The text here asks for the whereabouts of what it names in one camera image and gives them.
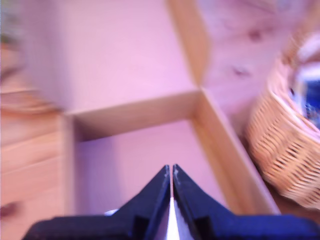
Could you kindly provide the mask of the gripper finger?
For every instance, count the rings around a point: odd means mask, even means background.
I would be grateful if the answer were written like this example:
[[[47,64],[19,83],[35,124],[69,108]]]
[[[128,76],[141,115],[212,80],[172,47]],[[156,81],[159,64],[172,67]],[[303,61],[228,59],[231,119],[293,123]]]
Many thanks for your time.
[[[157,235],[171,197],[170,167],[163,168],[116,212],[118,240],[152,240]]]
[[[229,223],[235,215],[203,191],[178,165],[173,165],[173,196],[183,240],[233,240]]]

